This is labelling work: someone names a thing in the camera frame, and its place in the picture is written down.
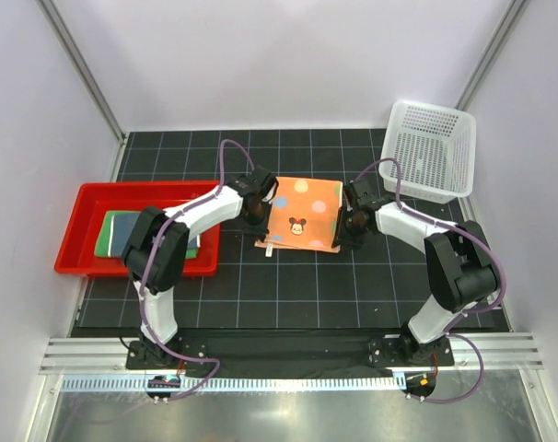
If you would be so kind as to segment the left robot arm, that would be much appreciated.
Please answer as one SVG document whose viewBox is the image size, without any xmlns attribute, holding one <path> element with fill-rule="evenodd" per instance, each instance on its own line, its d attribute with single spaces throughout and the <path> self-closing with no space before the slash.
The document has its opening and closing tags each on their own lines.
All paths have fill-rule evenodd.
<svg viewBox="0 0 558 442">
<path fill-rule="evenodd" d="M 189 243 L 212 227 L 239 219 L 247 235 L 269 234 L 278 179 L 267 169 L 217 184 L 184 204 L 164 210 L 148 206 L 140 212 L 122 252 L 122 262 L 139 298 L 141 332 L 150 342 L 147 358 L 169 368 L 182 358 L 172 341 L 178 333 L 174 287 L 183 272 Z"/>
</svg>

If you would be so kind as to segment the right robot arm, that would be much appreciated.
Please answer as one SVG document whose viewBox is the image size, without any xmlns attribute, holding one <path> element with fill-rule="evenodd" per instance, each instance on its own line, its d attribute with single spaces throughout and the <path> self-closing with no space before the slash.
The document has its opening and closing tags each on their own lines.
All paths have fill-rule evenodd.
<svg viewBox="0 0 558 442">
<path fill-rule="evenodd" d="M 387 348 L 395 362 L 430 363 L 452 322 L 500 288 L 501 276 L 481 227 L 471 221 L 450 224 L 416 212 L 392 197 L 378 196 L 367 180 L 345 184 L 343 199 L 334 248 L 358 250 L 365 246 L 366 235 L 381 234 L 424 255 L 429 298 Z"/>
</svg>

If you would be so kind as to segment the green microfiber towel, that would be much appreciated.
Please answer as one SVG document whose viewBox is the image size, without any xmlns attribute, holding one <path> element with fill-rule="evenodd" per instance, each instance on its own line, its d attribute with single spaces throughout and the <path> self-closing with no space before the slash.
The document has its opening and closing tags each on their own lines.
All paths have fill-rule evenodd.
<svg viewBox="0 0 558 442">
<path fill-rule="evenodd" d="M 96 240 L 94 255 L 99 258 L 109 258 L 107 256 L 108 237 L 109 237 L 109 223 L 112 214 L 115 211 L 108 211 L 102 221 L 99 235 Z"/>
</svg>

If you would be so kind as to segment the orange patterned towel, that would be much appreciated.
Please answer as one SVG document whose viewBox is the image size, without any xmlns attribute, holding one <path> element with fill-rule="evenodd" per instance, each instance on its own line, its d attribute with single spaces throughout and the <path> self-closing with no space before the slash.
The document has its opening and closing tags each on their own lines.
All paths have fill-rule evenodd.
<svg viewBox="0 0 558 442">
<path fill-rule="evenodd" d="M 339 210 L 343 203 L 343 183 L 298 177 L 279 177 L 264 241 L 254 246 L 270 251 L 312 250 L 337 253 L 332 243 Z"/>
</svg>

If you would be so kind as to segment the yellow printed towel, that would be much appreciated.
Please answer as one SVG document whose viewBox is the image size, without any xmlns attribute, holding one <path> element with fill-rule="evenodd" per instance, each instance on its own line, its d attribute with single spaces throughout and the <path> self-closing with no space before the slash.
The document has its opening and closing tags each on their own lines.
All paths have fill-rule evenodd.
<svg viewBox="0 0 558 442">
<path fill-rule="evenodd" d="M 139 217 L 139 212 L 115 211 L 109 223 L 109 237 L 107 256 L 109 258 L 120 258 L 124 246 L 130 237 L 135 223 Z"/>
</svg>

